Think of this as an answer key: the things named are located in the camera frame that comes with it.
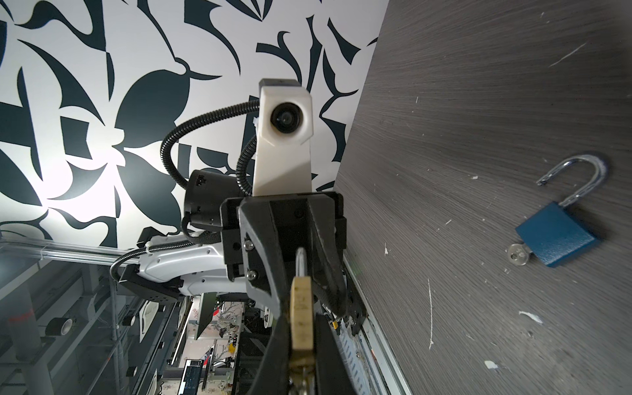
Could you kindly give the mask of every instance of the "black cylindrical motor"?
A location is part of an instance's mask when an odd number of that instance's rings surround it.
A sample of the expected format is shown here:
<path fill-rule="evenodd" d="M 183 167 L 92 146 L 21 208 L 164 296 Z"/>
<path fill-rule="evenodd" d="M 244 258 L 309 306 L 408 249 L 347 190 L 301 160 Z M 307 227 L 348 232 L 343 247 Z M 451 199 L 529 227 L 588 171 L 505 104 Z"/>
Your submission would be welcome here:
<path fill-rule="evenodd" d="M 192 226 L 220 231 L 219 206 L 228 198 L 243 196 L 235 177 L 194 170 L 186 185 L 185 211 L 190 213 Z"/>

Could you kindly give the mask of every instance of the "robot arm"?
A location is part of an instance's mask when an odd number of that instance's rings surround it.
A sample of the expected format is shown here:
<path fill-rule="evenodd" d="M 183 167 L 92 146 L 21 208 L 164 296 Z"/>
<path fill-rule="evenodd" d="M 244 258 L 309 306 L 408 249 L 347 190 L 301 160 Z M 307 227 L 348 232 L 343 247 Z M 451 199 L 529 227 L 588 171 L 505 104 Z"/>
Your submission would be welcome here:
<path fill-rule="evenodd" d="M 119 283 L 162 303 L 181 295 L 245 291 L 278 317 L 251 393 L 314 387 L 319 394 L 353 393 L 327 320 L 313 314 L 315 296 L 357 333 L 366 310 L 344 275 L 342 195 L 312 193 L 307 90 L 293 80 L 260 82 L 257 135 L 248 144 L 257 151 L 252 185 L 245 174 L 254 153 L 248 147 L 238 162 L 237 182 L 199 170 L 186 181 L 169 156 L 173 143 L 189 131 L 255 108 L 249 102 L 214 111 L 165 138 L 163 163 L 186 188 L 184 235 L 155 236 L 144 250 L 129 253 L 140 256 L 139 264 L 127 265 Z M 193 236 L 189 224 L 204 231 Z M 115 279 L 120 263 L 112 267 Z"/>

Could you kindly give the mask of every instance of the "silver key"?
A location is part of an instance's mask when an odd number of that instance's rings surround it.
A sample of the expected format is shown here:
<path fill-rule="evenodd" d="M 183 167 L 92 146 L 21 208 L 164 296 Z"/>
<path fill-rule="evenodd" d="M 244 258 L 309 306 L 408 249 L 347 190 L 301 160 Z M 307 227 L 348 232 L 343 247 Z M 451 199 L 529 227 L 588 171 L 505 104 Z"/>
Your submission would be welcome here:
<path fill-rule="evenodd" d="M 507 258 L 512 264 L 522 266 L 529 261 L 531 253 L 531 248 L 526 244 L 512 244 L 507 249 Z"/>

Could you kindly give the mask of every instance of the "cable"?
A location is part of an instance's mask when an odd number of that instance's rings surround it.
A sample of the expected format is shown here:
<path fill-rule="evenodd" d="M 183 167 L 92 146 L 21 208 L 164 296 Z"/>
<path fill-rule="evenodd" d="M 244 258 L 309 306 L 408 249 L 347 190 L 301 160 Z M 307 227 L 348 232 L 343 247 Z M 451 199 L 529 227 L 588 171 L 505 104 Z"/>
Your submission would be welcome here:
<path fill-rule="evenodd" d="M 259 99 L 207 112 L 206 114 L 191 118 L 183 124 L 176 126 L 176 128 L 169 132 L 167 137 L 164 138 L 160 146 L 160 157 L 167 173 L 176 180 L 178 185 L 186 189 L 186 179 L 178 172 L 178 169 L 176 169 L 176 166 L 173 164 L 173 160 L 171 159 L 171 149 L 173 148 L 173 145 L 187 133 L 205 125 L 256 111 L 259 111 Z"/>
<path fill-rule="evenodd" d="M 177 250 L 178 248 L 189 247 L 192 245 L 193 243 L 188 240 L 181 240 L 172 241 L 171 243 L 152 245 L 149 248 L 138 248 L 137 250 L 132 250 L 125 255 L 121 255 L 114 261 L 112 266 L 110 266 L 110 276 L 112 276 L 112 278 L 118 283 L 121 280 L 121 276 L 118 274 L 118 268 L 128 259 L 139 257 L 147 252 L 151 253 L 165 250 Z"/>
<path fill-rule="evenodd" d="M 222 241 L 220 232 L 203 231 L 199 236 L 191 236 L 191 231 L 188 229 L 189 223 L 191 223 L 191 213 L 185 211 L 180 228 L 186 239 L 192 244 L 215 244 Z"/>
<path fill-rule="evenodd" d="M 248 178 L 246 178 L 246 168 L 256 151 L 257 135 L 254 135 L 248 144 L 246 144 L 246 147 L 241 151 L 239 159 L 237 160 L 237 167 L 235 168 L 237 185 L 239 185 L 239 188 L 246 194 L 246 196 L 252 196 L 252 185 L 248 182 Z"/>

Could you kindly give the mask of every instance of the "camera lens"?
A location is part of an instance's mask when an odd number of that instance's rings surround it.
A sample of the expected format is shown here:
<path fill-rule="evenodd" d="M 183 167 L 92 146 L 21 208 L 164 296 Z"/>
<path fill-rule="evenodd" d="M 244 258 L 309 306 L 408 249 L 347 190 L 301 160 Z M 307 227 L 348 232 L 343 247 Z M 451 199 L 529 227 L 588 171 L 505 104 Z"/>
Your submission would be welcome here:
<path fill-rule="evenodd" d="M 281 133 L 292 133 L 301 125 L 301 109 L 294 103 L 281 103 L 272 112 L 270 121 Z"/>

